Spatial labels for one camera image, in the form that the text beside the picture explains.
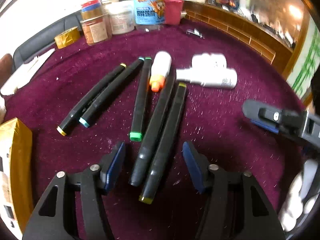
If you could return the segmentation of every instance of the marker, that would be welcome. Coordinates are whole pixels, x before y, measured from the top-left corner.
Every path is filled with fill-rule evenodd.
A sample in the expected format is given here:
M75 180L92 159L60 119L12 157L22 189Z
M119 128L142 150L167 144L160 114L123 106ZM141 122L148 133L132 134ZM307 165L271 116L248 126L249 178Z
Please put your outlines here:
M143 57L139 57L130 66L128 66L121 74L119 74L94 100L94 102L89 106L89 108L84 112L79 122L86 128L90 126L90 119L94 113L99 109L99 107L104 103L104 101L110 97L118 87L128 78L132 72L134 72L138 67L142 65L144 61Z
M158 149L152 160L148 177L139 197L139 200L143 203L151 204L158 190L161 178L164 174L164 170L169 159L172 145L179 128L186 91L186 84L179 83Z
M139 186L149 168L150 162L156 150L161 127L164 123L165 114L170 101L170 95L174 85L175 76L169 75L167 82L160 93L155 110L153 111L149 122L146 134L142 140L141 147L138 152L138 157L134 163L129 184Z
M62 121L62 123L57 127L59 133L63 136L70 131L72 123L74 120L78 120L81 114L88 109L95 98L103 91L104 88L124 69L126 65L121 63L113 71L105 75L69 112L67 117Z
M151 57L145 57L137 91L136 102L134 103L130 140L135 142L141 142L143 137L143 120L149 91L151 63Z

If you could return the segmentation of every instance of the white cloth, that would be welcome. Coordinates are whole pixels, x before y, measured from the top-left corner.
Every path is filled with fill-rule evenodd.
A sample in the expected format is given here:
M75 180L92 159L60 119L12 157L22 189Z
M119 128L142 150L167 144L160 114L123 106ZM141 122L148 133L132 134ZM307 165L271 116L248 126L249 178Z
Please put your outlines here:
M2 124L6 112L4 99L0 96L0 124Z
M4 96L13 95L19 88L28 84L54 51L55 49L50 49L43 55L35 57L31 62L21 65L2 86L1 94Z

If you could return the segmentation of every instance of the bottle label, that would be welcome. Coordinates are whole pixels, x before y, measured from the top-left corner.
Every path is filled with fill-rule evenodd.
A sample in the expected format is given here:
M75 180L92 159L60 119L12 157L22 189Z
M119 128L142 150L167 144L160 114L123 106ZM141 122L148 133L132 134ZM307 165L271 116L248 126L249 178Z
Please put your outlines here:
M90 31L94 43L104 41L108 38L106 24L104 21L90 25Z
M110 21L113 34L122 34L134 30L132 11L111 15Z
M152 25L164 23L164 0L134 0L136 24Z

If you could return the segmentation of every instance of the green marker cap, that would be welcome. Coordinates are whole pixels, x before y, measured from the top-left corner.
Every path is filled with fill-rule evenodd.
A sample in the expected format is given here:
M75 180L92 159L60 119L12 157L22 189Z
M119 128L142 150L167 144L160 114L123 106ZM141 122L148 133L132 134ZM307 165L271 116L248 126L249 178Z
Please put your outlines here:
M141 142L142 141L142 133L140 132L130 132L130 140L134 142Z

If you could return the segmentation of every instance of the maroon felt surface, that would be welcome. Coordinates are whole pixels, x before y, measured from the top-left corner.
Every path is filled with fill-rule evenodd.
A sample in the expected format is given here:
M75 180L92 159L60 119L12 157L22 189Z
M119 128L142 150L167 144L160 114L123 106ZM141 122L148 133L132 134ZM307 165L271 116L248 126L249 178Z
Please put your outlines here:
M194 26L205 40L185 34ZM138 56L154 57L159 50L172 55L173 69L189 67L197 53L223 53L228 67L236 69L238 83L233 90L188 84L185 112L168 173L153 204L146 205L138 201L141 188L128 184L140 145L128 138L138 77L92 127L78 125L66 137L56 128L79 99L120 62L129 64ZM150 111L157 97L155 94L150 101ZM134 31L114 36L94 46L88 46L82 37L67 48L57 49L28 85L5 100L6 120L18 117L33 132L36 201L58 171L82 171L108 154L117 141L124 140L127 156L123 171L115 189L104 198L115 238L187 240L194 237L199 226L206 195L198 194L192 186L181 154L184 141L191 140L209 161L227 171L251 170L275 209L299 170L294 143L252 125L243 116L241 107L248 98L280 108L302 109L290 87L260 55L220 31L185 21L160 32ZM85 238L79 205L77 216L80 235Z

